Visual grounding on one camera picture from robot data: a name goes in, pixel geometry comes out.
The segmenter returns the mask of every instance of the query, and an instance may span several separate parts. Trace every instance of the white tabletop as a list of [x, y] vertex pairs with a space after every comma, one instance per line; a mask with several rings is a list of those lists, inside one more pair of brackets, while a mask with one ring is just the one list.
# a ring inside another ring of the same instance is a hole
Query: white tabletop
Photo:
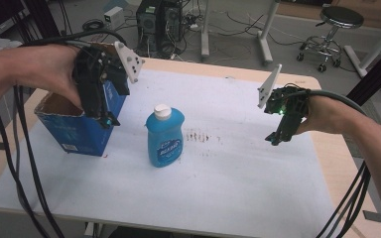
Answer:
[[[222, 237], [316, 236], [333, 207], [312, 139], [264, 141], [281, 117], [257, 108], [260, 85], [143, 70], [101, 158], [65, 153], [37, 122], [30, 137], [52, 213]], [[149, 162], [144, 126], [158, 103], [186, 116], [184, 152], [162, 169]], [[21, 180], [40, 212], [26, 155]], [[21, 209], [7, 169], [0, 209]]]

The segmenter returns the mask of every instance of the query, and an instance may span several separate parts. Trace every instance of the stool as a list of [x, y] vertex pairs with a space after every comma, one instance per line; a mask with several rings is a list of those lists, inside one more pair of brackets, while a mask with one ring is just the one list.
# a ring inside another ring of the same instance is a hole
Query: stool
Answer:
[[323, 22], [317, 24], [317, 26], [328, 23], [332, 25], [332, 29], [327, 33], [326, 37], [309, 37], [300, 46], [300, 53], [297, 56], [298, 61], [302, 61], [305, 57], [304, 51], [313, 52], [324, 56], [324, 62], [317, 68], [318, 71], [326, 71], [325, 62], [329, 58], [333, 61], [333, 66], [339, 67], [341, 65], [341, 46], [333, 40], [333, 36], [339, 28], [354, 29], [359, 28], [364, 18], [360, 14], [344, 7], [331, 6], [323, 8], [320, 12], [320, 17]]

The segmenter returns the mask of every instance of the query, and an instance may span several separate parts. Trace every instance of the blue bottle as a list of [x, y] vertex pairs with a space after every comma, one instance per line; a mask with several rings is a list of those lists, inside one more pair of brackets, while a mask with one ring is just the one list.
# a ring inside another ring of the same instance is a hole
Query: blue bottle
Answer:
[[174, 162], [184, 148], [182, 124], [185, 116], [165, 104], [154, 107], [147, 119], [148, 155], [153, 166], [165, 167]]

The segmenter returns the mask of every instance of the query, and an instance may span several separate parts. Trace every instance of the floor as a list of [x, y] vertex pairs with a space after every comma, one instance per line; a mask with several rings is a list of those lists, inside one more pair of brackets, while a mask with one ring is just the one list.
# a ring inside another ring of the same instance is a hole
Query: floor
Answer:
[[[65, 8], [72, 31], [81, 31], [82, 24], [87, 20], [102, 20], [103, 9], [109, 7], [106, 2], [107, 1], [66, 0]], [[132, 4], [127, 4], [124, 0], [112, 0], [108, 2], [110, 4], [118, 3], [119, 6], [124, 8], [125, 16], [129, 20], [126, 21], [126, 28], [118, 31], [118, 33], [127, 41], [130, 48], [135, 48], [139, 39], [137, 29], [134, 27], [135, 21], [129, 16], [134, 16], [134, 11], [137, 8], [136, 2], [139, 4], [139, 1], [128, 1]], [[64, 21], [60, 6], [54, 1], [50, 1], [49, 6], [58, 26], [60, 29], [63, 29]], [[187, 9], [194, 15], [198, 14], [196, 1], [193, 1], [193, 3], [190, 2]], [[200, 6], [200, 10], [203, 14], [204, 7]], [[210, 57], [204, 61], [201, 60], [200, 33], [198, 31], [200, 30], [200, 22], [196, 22], [197, 26], [185, 34], [187, 42], [186, 50], [178, 57], [174, 57], [173, 60], [185, 60], [195, 63], [209, 63], [257, 70], [272, 70], [276, 63], [281, 63], [283, 65], [282, 72], [312, 76], [319, 81], [322, 89], [341, 94], [347, 94], [360, 81], [361, 78], [355, 72], [353, 65], [346, 55], [342, 58], [341, 67], [336, 68], [329, 64], [326, 72], [319, 72], [317, 70], [320, 61], [320, 58], [317, 56], [306, 55], [304, 61], [296, 61], [300, 41], [303, 41], [311, 35], [321, 36], [329, 30], [329, 26], [327, 25], [315, 27], [315, 24], [319, 21], [277, 16], [274, 19], [273, 28], [268, 38], [269, 47], [274, 59], [274, 62], [269, 65], [262, 64], [258, 42], [256, 37], [251, 35], [256, 34], [256, 29], [249, 30], [250, 34], [235, 36], [221, 35], [241, 32], [246, 26], [236, 21], [250, 22], [250, 24], [252, 24], [254, 21], [249, 18], [256, 19], [257, 17], [259, 16], [248, 16], [245, 12], [230, 11], [229, 16], [224, 12], [213, 12], [211, 15], [209, 33]], [[258, 23], [256, 26], [262, 28], [263, 24]], [[5, 33], [2, 37], [12, 40], [19, 39], [14, 29]], [[361, 27], [357, 30], [339, 30], [335, 36], [335, 40], [342, 46], [352, 46], [360, 57], [364, 57], [374, 44], [377, 43], [380, 37], [381, 29]], [[101, 38], [94, 38], [94, 40], [100, 41]], [[113, 41], [111, 38], [105, 40], [105, 42], [108, 43]], [[178, 47], [183, 49], [185, 47], [185, 41], [179, 43]], [[11, 93], [0, 102], [1, 107], [11, 107], [10, 94]], [[381, 118], [381, 92], [379, 91], [373, 95], [371, 100], [377, 114]], [[9, 121], [10, 118], [10, 113], [8, 113], [6, 121]], [[362, 161], [360, 158], [353, 158], [353, 160], [357, 165]], [[369, 192], [378, 211], [381, 212], [381, 204], [373, 185], [371, 185]], [[58, 222], [66, 237], [82, 237], [84, 222], [66, 219], [58, 219]], [[101, 237], [108, 237], [114, 229], [115, 226], [106, 225]], [[0, 237], [38, 237], [38, 233], [26, 215], [0, 213]], [[176, 234], [175, 237], [189, 237], [189, 235]]]

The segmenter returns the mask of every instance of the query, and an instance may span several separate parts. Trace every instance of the table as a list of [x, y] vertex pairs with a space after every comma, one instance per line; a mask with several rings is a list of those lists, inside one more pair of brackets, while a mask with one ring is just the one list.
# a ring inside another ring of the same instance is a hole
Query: table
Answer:
[[363, 60], [360, 60], [355, 54], [352, 46], [344, 46], [348, 57], [351, 59], [352, 64], [354, 65], [357, 73], [360, 77], [364, 77], [367, 74], [367, 67], [381, 54], [381, 39], [379, 42], [371, 49], [371, 51], [364, 57]]
[[[248, 81], [260, 81], [265, 80], [269, 75], [269, 72], [232, 68], [232, 67], [222, 67], [222, 66], [212, 66], [205, 64], [196, 64], [188, 62], [178, 62], [169, 61], [161, 59], [147, 59], [144, 69], [147, 70], [160, 70], [161, 68], [166, 69], [173, 73], [188, 73], [193, 75], [204, 75], [204, 76], [217, 76], [226, 77], [227, 80], [233, 80], [233, 78], [248, 80]], [[309, 88], [319, 88], [318, 82], [311, 77], [299, 76], [299, 75], [289, 75], [280, 74], [278, 83], [296, 83], [302, 87]], [[38, 90], [33, 94], [26, 104], [26, 111], [28, 113], [28, 125], [32, 127], [34, 122], [37, 121], [36, 116], [33, 115], [32, 111], [37, 105], [38, 101], [45, 95], [44, 91]], [[322, 133], [312, 133], [312, 139], [315, 145], [315, 150], [317, 153], [317, 158], [320, 163], [321, 170], [324, 175], [324, 180], [327, 184], [327, 188], [330, 194], [330, 198], [333, 204], [338, 204], [343, 195], [345, 194], [349, 184], [351, 183], [354, 175], [356, 174], [356, 167], [350, 157], [348, 149], [346, 148], [344, 141], [341, 136], [338, 135], [326, 135]], [[5, 168], [5, 158], [4, 153], [0, 151], [0, 176]], [[375, 211], [372, 202], [369, 197], [366, 198], [363, 209]], [[20, 212], [18, 209], [8, 209], [0, 208], [4, 211], [15, 211]], [[69, 216], [61, 215], [60, 217], [73, 218], [88, 220], [89, 217], [81, 217], [80, 215]], [[96, 222], [106, 222], [106, 223], [116, 223], [122, 225], [139, 226], [155, 229], [167, 229], [167, 227], [161, 228], [159, 225], [155, 224], [134, 224], [133, 222], [114, 222], [113, 220], [104, 220], [102, 218], [97, 218]], [[236, 237], [235, 235], [222, 234], [221, 232], [205, 232], [198, 230], [181, 229], [178, 227], [169, 227], [169, 230], [177, 232], [189, 232], [196, 234], [205, 235], [220, 235], [222, 237]], [[381, 237], [381, 224], [364, 220], [362, 215], [359, 215], [355, 221], [352, 229], [346, 237]]]
[[245, 9], [246, 12], [253, 12], [255, 14], [268, 14], [267, 22], [265, 23], [265, 28], [263, 31], [258, 31], [257, 37], [261, 47], [261, 54], [263, 65], [271, 63], [272, 55], [268, 46], [267, 37], [268, 32], [271, 28], [272, 21], [274, 19], [275, 13], [277, 12], [280, 0], [268, 0], [268, 1], [212, 1], [206, 0], [205, 6], [205, 16], [203, 18], [203, 26], [201, 29], [201, 59], [205, 60], [209, 57], [209, 41], [208, 41], [208, 24], [209, 15], [211, 10], [216, 11], [233, 11], [233, 9]]

